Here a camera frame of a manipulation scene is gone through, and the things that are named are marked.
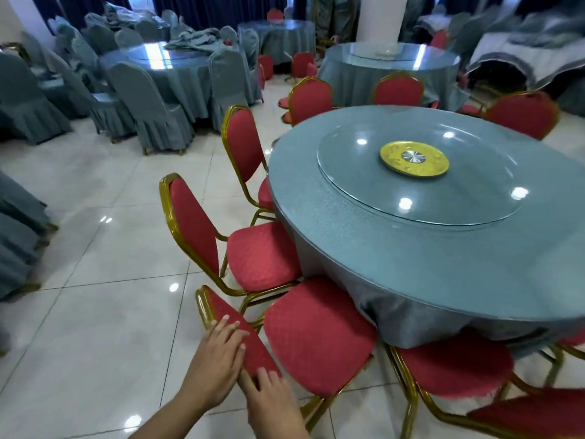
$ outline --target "blue tablecloth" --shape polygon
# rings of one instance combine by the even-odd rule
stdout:
[[[376,45],[338,44],[327,49],[318,77],[333,88],[336,106],[371,103],[377,82],[407,71],[425,85],[424,104],[439,100],[439,108],[458,110],[469,98],[456,85],[459,57],[424,44],[399,43],[396,55],[377,55]]]
[[[298,52],[315,54],[315,23],[302,20],[248,21],[238,24],[242,41],[244,29],[253,29],[260,39],[260,53],[269,55],[274,64],[290,62],[286,54]]]
[[[209,53],[167,50],[165,44],[145,43],[119,49],[101,57],[99,63],[106,72],[122,61],[140,66],[153,78],[165,102],[179,103],[191,123],[199,118],[211,117]],[[246,92],[246,98],[252,104],[252,91],[248,90],[250,92]]]
[[[396,140],[435,146],[449,170],[392,171],[380,148]],[[451,112],[361,106],[293,127],[269,168],[303,276],[330,277],[391,345],[471,326],[519,358],[585,325],[585,169],[539,141]]]

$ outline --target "red chair seat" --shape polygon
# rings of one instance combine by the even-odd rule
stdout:
[[[260,206],[262,206],[262,208],[274,209],[274,202],[270,193],[268,176],[266,176],[266,178],[262,181],[262,184],[260,184],[260,189],[258,190],[258,203]]]
[[[420,347],[397,348],[422,389],[441,398],[485,396],[512,376],[508,348],[471,330]]]
[[[239,321],[240,330],[247,331],[250,335],[244,340],[246,345],[246,355],[244,356],[244,369],[252,377],[256,376],[259,368],[266,368],[266,371],[276,371],[279,376],[282,376],[278,365],[258,337],[256,330],[252,328],[237,310],[230,306],[220,296],[215,294],[210,288],[205,290],[205,295],[208,298],[209,305],[214,312],[215,319],[221,320],[226,314],[229,316],[228,323],[233,324]]]
[[[585,435],[585,390],[543,388],[538,395],[494,403],[467,416],[538,437]]]
[[[296,247],[281,222],[232,233],[227,255],[234,278],[246,291],[269,290],[302,275]]]
[[[289,97],[283,97],[280,100],[278,100],[278,107],[282,108],[282,109],[288,109],[289,108]]]
[[[585,330],[581,330],[571,337],[566,337],[559,342],[566,347],[578,347],[585,344]]]
[[[322,398],[357,374],[377,334],[351,297],[326,277],[306,279],[274,302],[266,310],[264,330],[284,369]]]

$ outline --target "banquet chair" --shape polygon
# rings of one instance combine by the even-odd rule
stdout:
[[[246,89],[250,82],[249,73],[240,52],[223,48],[211,54],[209,74],[213,126],[214,129],[221,129],[230,106],[248,104]]]
[[[30,144],[72,131],[69,120],[47,100],[22,58],[0,52],[0,80],[0,113]]]
[[[485,111],[464,105],[461,112],[542,140],[559,122],[559,106],[547,93],[519,92],[503,96]]]
[[[289,110],[282,121],[296,126],[304,120],[333,109],[331,86],[315,77],[305,77],[289,94]]]
[[[114,34],[114,39],[116,40],[116,44],[120,49],[140,46],[141,44],[144,44],[142,36],[135,30],[130,29],[129,27],[123,27],[118,32],[116,32]]]
[[[88,43],[98,55],[104,55],[118,49],[114,33],[105,26],[93,24],[87,28],[85,34],[89,37]]]
[[[273,7],[268,11],[268,14],[266,14],[266,19],[272,21],[284,20],[284,14],[280,9],[276,9],[275,7]]]
[[[377,82],[373,92],[375,105],[419,106],[425,85],[410,73],[391,73]]]
[[[90,117],[98,134],[106,131],[112,143],[116,143],[122,137],[136,132],[134,118],[118,95],[92,94],[61,57],[52,51],[49,51],[48,55],[66,85],[75,90],[90,105]]]
[[[222,40],[229,40],[232,44],[240,43],[238,40],[238,33],[231,26],[223,26],[219,30],[219,36]]]
[[[232,162],[233,170],[236,171],[244,196],[250,204],[257,207],[252,223],[253,227],[256,220],[274,220],[273,217],[266,217],[263,213],[274,213],[274,202],[270,194],[268,176],[260,185],[258,190],[258,201],[254,200],[246,186],[252,175],[262,165],[264,172],[268,172],[268,165],[260,144],[258,130],[254,123],[252,112],[245,106],[232,106],[223,121],[221,133],[223,147]]]
[[[194,133],[181,105],[165,103],[152,77],[130,63],[115,65],[109,79],[134,117],[144,155],[166,149],[185,154]]]
[[[407,400],[400,439],[412,436],[419,398],[437,419],[473,428],[474,423],[464,416],[441,410],[431,396],[447,399],[486,396],[506,385],[514,371],[514,361],[506,345],[473,330],[463,330],[420,347],[404,349],[386,345],[385,348]],[[477,429],[487,434],[497,430]]]
[[[157,43],[163,39],[160,29],[152,21],[142,20],[135,26],[135,29],[145,43]]]
[[[314,396],[301,408],[310,433],[335,398],[371,358],[376,328],[356,309],[351,297],[327,277],[305,279],[248,323],[234,308],[203,285],[195,298],[203,324],[229,316],[247,331],[243,368],[255,379],[259,368],[282,372],[256,330],[264,327],[270,349],[289,375]]]
[[[440,31],[435,32],[429,45],[436,47],[437,49],[445,49],[445,46],[447,45],[447,31],[441,29]]]
[[[262,54],[258,57],[258,63],[264,69],[264,80],[270,80],[274,76],[274,61],[269,55]]]
[[[301,266],[296,247],[281,222],[269,222],[221,235],[199,205],[185,181],[176,173],[165,176],[158,189],[167,225],[175,242],[226,295],[243,297],[239,312],[278,298],[298,284]],[[227,242],[219,266],[217,240]],[[242,289],[222,279],[227,266]]]

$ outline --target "round table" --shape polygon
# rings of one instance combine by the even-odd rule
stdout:
[[[407,71],[425,85],[424,105],[439,100],[439,108],[458,110],[469,98],[456,85],[459,61],[425,44],[398,43],[391,54],[377,44],[344,43],[327,49],[317,77],[333,88],[336,106],[362,106],[371,103],[378,81]]]
[[[388,168],[380,150],[401,140],[439,149],[447,172]],[[434,168],[422,148],[395,162]],[[330,277],[391,345],[472,326],[520,357],[585,323],[585,170],[539,141],[440,110],[361,106],[292,128],[269,168],[303,276]]]
[[[253,29],[260,39],[260,54],[269,55],[274,64],[290,62],[298,52],[315,54],[315,23],[304,20],[258,20],[238,24],[242,41],[245,29]]]

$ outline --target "red chair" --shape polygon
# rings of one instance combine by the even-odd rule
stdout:
[[[295,126],[315,115],[329,112],[333,109],[332,96],[328,83],[315,77],[305,77],[291,90],[289,111],[282,116],[282,121]]]
[[[282,13],[282,11],[280,9],[276,9],[275,7],[273,7],[272,9],[270,9],[268,11],[268,14],[266,15],[266,19],[269,21],[284,20],[284,14]]]
[[[258,337],[262,325],[274,356],[290,376],[315,396],[301,407],[310,432],[340,392],[367,365],[376,328],[356,310],[349,295],[326,277],[311,277],[274,302],[259,321],[248,323],[210,288],[197,291],[203,323],[229,315],[250,333],[244,368],[282,373]]]
[[[435,32],[430,46],[436,47],[437,49],[445,49],[445,46],[447,46],[447,31],[441,29],[440,31]]]
[[[245,106],[231,106],[223,119],[221,138],[245,198],[258,208],[250,226],[253,227],[259,218],[274,220],[272,217],[262,215],[262,213],[274,213],[274,202],[270,195],[268,177],[260,184],[258,201],[252,198],[246,186],[246,182],[250,180],[260,165],[263,166],[265,172],[268,171],[252,112]]]
[[[270,80],[274,76],[274,61],[269,55],[260,55],[258,63],[264,68],[264,80]]]
[[[545,92],[520,92],[499,98],[491,108],[464,105],[459,110],[542,140],[559,122],[559,106]]]
[[[401,439],[412,435],[419,397],[437,419],[448,422],[453,415],[436,406],[431,395],[485,396],[506,384],[514,369],[514,361],[503,343],[471,330],[410,349],[387,345],[386,351],[408,401]]]
[[[275,293],[298,283],[301,266],[296,247],[282,223],[269,222],[223,236],[181,176],[165,176],[158,189],[176,243],[225,294],[244,297],[242,314],[248,306],[277,298]],[[216,239],[228,243],[221,270]],[[242,289],[230,288],[221,279],[228,263]]]
[[[399,71],[378,81],[375,105],[419,106],[425,86],[410,73]]]

